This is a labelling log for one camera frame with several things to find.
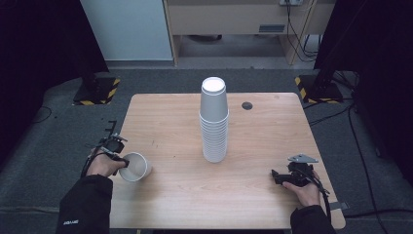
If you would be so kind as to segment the white cabinet panel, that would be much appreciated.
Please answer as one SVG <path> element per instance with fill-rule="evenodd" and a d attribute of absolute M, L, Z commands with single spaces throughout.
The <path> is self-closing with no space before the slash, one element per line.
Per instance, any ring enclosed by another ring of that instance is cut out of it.
<path fill-rule="evenodd" d="M 81 0 L 108 61 L 172 60 L 163 0 Z"/>

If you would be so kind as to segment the stack of white paper cups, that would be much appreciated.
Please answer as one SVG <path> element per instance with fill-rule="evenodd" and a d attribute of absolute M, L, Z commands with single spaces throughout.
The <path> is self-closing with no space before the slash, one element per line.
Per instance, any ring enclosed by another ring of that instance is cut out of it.
<path fill-rule="evenodd" d="M 227 152 L 229 120 L 226 84 L 221 78 L 203 81 L 199 116 L 204 157 L 211 163 L 221 162 Z"/>

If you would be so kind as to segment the beige wooden desk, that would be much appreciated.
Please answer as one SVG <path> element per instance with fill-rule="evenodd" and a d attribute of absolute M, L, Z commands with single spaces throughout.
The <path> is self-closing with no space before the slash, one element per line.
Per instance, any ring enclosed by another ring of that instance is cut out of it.
<path fill-rule="evenodd" d="M 266 35 L 280 38 L 286 61 L 293 64 L 304 38 L 322 35 L 337 0 L 304 0 L 296 7 L 280 0 L 163 0 L 172 57 L 187 35 Z"/>

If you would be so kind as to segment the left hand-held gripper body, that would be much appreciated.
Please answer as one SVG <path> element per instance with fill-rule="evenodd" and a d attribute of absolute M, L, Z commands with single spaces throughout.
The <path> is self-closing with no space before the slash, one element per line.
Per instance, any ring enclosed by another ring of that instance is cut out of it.
<path fill-rule="evenodd" d="M 116 158 L 123 151 L 125 138 L 115 133 L 99 141 L 98 148 L 110 158 Z"/>

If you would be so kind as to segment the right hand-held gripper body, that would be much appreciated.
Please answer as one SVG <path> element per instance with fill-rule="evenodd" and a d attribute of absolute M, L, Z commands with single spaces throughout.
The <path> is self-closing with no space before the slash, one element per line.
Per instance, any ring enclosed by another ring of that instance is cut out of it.
<path fill-rule="evenodd" d="M 288 170 L 292 175 L 292 183 L 296 186 L 303 187 L 310 182 L 313 182 L 313 163 L 317 163 L 318 160 L 305 154 L 298 154 L 288 157 L 289 161 Z"/>

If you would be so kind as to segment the black metal stand pole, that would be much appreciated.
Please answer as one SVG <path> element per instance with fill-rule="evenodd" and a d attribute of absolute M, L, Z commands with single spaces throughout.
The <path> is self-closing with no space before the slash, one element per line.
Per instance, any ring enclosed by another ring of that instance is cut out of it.
<path fill-rule="evenodd" d="M 349 48 L 349 36 L 368 0 L 337 0 L 324 31 L 314 69 L 319 72 L 314 86 L 325 89 L 331 82 L 336 65 Z"/>

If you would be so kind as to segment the black yellow-striped stand base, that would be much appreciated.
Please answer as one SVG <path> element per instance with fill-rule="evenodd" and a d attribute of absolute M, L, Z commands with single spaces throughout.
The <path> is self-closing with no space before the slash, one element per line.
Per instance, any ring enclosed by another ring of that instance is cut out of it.
<path fill-rule="evenodd" d="M 87 86 L 86 83 L 83 82 L 73 98 L 73 104 L 108 104 L 116 94 L 119 84 L 120 79 L 114 77 L 97 78 L 91 86 Z"/>
<path fill-rule="evenodd" d="M 294 81 L 305 103 L 339 103 L 344 100 L 336 84 L 317 75 L 299 75 Z"/>

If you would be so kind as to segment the person's left hand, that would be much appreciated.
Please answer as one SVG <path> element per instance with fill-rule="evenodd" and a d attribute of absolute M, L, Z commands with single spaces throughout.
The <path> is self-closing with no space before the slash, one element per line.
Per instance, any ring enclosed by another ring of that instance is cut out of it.
<path fill-rule="evenodd" d="M 92 153 L 92 162 L 86 170 L 86 175 L 109 177 L 112 176 L 115 170 L 122 169 L 124 166 L 124 162 L 113 161 L 103 151 L 98 149 L 96 153 Z"/>

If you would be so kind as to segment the person's right hand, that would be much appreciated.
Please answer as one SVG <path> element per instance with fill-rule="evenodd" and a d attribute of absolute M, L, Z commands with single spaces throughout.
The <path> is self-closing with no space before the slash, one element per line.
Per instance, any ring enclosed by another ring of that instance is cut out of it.
<path fill-rule="evenodd" d="M 315 184 L 308 183 L 303 187 L 299 187 L 285 181 L 282 183 L 282 186 L 288 191 L 293 192 L 297 196 L 298 201 L 303 207 L 320 205 L 320 192 Z"/>

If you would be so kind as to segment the single white paper cup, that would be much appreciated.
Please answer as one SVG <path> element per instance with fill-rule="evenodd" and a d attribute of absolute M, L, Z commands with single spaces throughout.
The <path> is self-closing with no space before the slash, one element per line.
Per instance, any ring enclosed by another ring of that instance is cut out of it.
<path fill-rule="evenodd" d="M 140 181 L 150 175 L 152 165 L 148 159 L 137 152 L 131 152 L 124 156 L 129 164 L 119 170 L 120 176 L 130 182 Z"/>

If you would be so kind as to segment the black curtain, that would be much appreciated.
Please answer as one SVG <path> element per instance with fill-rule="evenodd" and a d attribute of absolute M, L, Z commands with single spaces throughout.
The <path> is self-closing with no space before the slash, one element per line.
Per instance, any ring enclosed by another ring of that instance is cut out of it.
<path fill-rule="evenodd" d="M 45 92 L 80 76 L 73 52 L 92 72 L 107 69 L 81 0 L 0 0 L 0 165 Z"/>
<path fill-rule="evenodd" d="M 356 101 L 379 154 L 413 186 L 413 0 L 368 0 L 335 70 L 359 75 Z"/>

